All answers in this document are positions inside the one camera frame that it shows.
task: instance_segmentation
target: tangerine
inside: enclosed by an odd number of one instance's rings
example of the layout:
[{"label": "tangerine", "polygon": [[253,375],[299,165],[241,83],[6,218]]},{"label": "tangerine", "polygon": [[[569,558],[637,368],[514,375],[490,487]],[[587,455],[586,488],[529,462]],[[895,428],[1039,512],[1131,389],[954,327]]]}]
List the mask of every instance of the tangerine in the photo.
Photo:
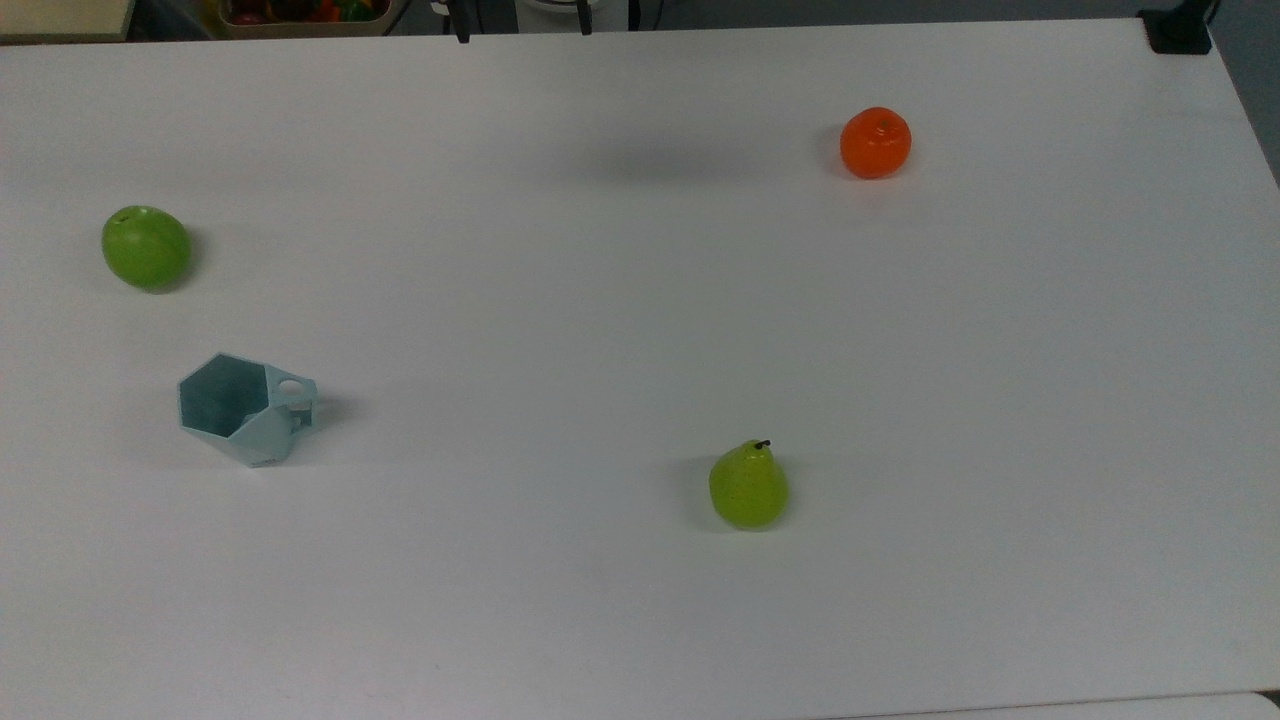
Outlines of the tangerine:
[{"label": "tangerine", "polygon": [[911,151],[911,128],[888,108],[868,108],[840,133],[840,159],[864,179],[892,174]]}]

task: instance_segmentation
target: hexagonal cup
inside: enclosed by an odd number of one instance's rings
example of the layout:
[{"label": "hexagonal cup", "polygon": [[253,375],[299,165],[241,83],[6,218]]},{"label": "hexagonal cup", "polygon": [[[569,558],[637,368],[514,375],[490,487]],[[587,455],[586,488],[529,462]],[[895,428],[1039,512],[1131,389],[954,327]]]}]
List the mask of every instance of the hexagonal cup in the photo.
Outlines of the hexagonal cup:
[{"label": "hexagonal cup", "polygon": [[315,404],[315,382],[221,352],[178,383],[182,429],[251,468],[288,457]]}]

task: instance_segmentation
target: cup handle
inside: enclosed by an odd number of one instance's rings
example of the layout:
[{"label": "cup handle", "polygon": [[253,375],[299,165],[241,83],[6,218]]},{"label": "cup handle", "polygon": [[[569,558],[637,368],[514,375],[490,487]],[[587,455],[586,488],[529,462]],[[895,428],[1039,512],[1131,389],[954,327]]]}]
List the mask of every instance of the cup handle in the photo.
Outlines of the cup handle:
[{"label": "cup handle", "polygon": [[289,413],[291,433],[298,434],[315,427],[316,383],[278,368],[268,372],[270,402]]}]

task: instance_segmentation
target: green apple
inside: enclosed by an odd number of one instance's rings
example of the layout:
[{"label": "green apple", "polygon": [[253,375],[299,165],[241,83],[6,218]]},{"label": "green apple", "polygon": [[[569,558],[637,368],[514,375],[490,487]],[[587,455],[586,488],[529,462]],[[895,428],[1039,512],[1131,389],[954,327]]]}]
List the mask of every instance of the green apple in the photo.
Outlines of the green apple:
[{"label": "green apple", "polygon": [[716,461],[712,505],[730,525],[759,530],[787,507],[787,475],[773,459],[769,441],[749,439]]},{"label": "green apple", "polygon": [[191,237],[177,218],[131,205],[102,225],[102,258],[115,277],[142,290],[178,279],[191,261]]}]

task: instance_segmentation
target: pear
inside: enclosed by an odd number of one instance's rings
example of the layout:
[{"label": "pear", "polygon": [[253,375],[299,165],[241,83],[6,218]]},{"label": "pear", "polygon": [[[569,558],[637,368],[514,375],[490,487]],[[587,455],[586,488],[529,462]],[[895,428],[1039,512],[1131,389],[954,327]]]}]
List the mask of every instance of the pear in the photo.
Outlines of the pear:
[{"label": "pear", "polygon": [[730,525],[759,530],[787,507],[787,475],[773,459],[769,441],[749,439],[716,461],[712,505]]}]

